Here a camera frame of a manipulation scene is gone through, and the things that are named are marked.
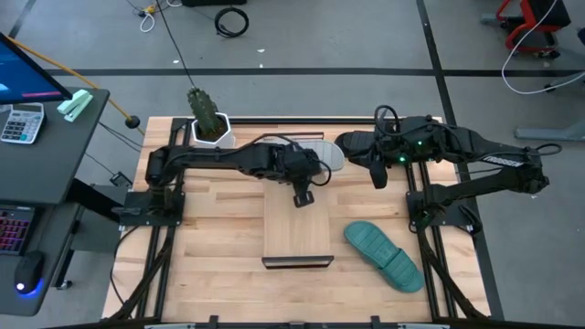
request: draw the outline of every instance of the white cable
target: white cable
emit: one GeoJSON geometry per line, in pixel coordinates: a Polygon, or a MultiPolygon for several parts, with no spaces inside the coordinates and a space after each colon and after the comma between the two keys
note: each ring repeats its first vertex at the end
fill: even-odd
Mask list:
{"type": "Polygon", "coordinates": [[[515,92],[515,93],[518,93],[520,95],[534,95],[534,94],[538,94],[538,93],[541,93],[541,92],[545,92],[545,91],[549,91],[549,90],[554,90],[554,89],[559,88],[559,87],[567,86],[568,84],[571,84],[571,83],[573,83],[573,82],[575,82],[577,80],[580,80],[581,78],[585,77],[585,72],[583,72],[581,75],[579,75],[577,78],[575,78],[575,79],[573,79],[571,81],[567,81],[567,82],[561,83],[561,84],[556,85],[556,86],[551,86],[551,87],[545,88],[543,90],[535,90],[535,91],[520,91],[520,90],[516,90],[514,87],[512,87],[510,85],[510,83],[508,82],[508,80],[505,78],[505,67],[508,65],[508,62],[510,61],[510,59],[516,53],[516,50],[518,49],[518,47],[520,46],[520,44],[522,44],[522,41],[524,41],[524,39],[527,38],[528,35],[530,35],[530,33],[532,33],[532,31],[534,31],[535,29],[537,29],[537,27],[539,27],[542,24],[542,22],[544,22],[545,19],[547,19],[548,15],[550,14],[550,12],[552,12],[552,9],[555,7],[555,5],[557,4],[557,2],[558,2],[558,0],[555,0],[555,2],[549,8],[549,10],[547,11],[547,13],[542,17],[542,19],[540,19],[540,21],[534,27],[532,27],[532,29],[530,31],[528,31],[528,33],[526,33],[520,39],[520,41],[518,41],[518,43],[514,47],[514,50],[512,50],[512,52],[510,52],[510,56],[508,56],[508,59],[505,60],[504,66],[502,67],[502,79],[504,79],[505,85],[508,86],[508,88],[511,91],[515,92]]]}
{"type": "Polygon", "coordinates": [[[167,4],[167,5],[170,5],[170,6],[181,6],[181,5],[183,5],[183,4],[172,5],[172,4],[171,4],[171,0],[166,0],[166,4],[167,4]]]}
{"type": "Polygon", "coordinates": [[[147,33],[147,32],[150,32],[153,30],[154,26],[156,25],[156,21],[154,20],[154,16],[150,15],[149,13],[144,12],[144,14],[145,14],[145,16],[144,16],[143,22],[140,23],[140,30],[143,31],[144,33],[147,33]],[[146,22],[146,20],[148,18],[153,20],[153,24],[149,28],[144,29],[144,23],[146,22]]]}

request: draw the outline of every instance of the cactus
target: cactus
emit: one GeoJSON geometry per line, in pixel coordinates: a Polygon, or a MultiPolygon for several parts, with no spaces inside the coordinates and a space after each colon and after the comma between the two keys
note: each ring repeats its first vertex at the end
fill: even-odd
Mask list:
{"type": "Polygon", "coordinates": [[[199,88],[190,89],[187,98],[197,119],[199,137],[206,141],[216,141],[227,129],[226,124],[216,115],[218,111],[216,103],[199,88]]]}

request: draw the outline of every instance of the blue light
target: blue light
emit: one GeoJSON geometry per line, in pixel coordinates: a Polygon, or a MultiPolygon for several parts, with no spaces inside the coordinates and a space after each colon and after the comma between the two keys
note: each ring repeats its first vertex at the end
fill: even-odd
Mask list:
{"type": "Polygon", "coordinates": [[[26,298],[26,299],[33,299],[33,298],[37,298],[38,294],[41,291],[41,288],[43,287],[43,279],[38,281],[37,287],[35,288],[34,291],[29,292],[27,294],[23,294],[23,293],[18,293],[20,295],[20,297],[22,298],[26,298]]]}

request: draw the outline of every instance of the computer mouse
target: computer mouse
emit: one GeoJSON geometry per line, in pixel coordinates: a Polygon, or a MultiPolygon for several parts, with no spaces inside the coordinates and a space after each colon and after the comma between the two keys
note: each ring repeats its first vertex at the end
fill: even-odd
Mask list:
{"type": "Polygon", "coordinates": [[[45,256],[40,251],[26,253],[18,262],[15,271],[15,288],[20,294],[35,290],[43,274],[45,256]]]}

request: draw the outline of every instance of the black desk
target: black desk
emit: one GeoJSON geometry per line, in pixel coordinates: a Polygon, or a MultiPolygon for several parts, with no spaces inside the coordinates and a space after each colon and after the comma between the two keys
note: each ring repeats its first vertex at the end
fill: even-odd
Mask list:
{"type": "MultiPolygon", "coordinates": [[[[55,281],[60,280],[69,266],[73,255],[69,247],[72,233],[84,208],[94,209],[89,201],[95,199],[97,203],[106,202],[98,210],[107,208],[109,211],[108,207],[114,202],[74,179],[110,95],[107,90],[90,90],[90,93],[93,100],[75,122],[65,121],[57,112],[58,102],[48,102],[45,103],[47,121],[34,144],[0,143],[3,160],[0,162],[0,203],[44,208],[27,251],[38,249],[45,255],[42,283],[32,296],[22,296],[14,288],[14,271],[20,258],[0,255],[0,313],[35,315],[48,288],[60,284],[55,281]]],[[[7,116],[7,113],[0,114],[0,127],[4,127],[7,116]]]]}

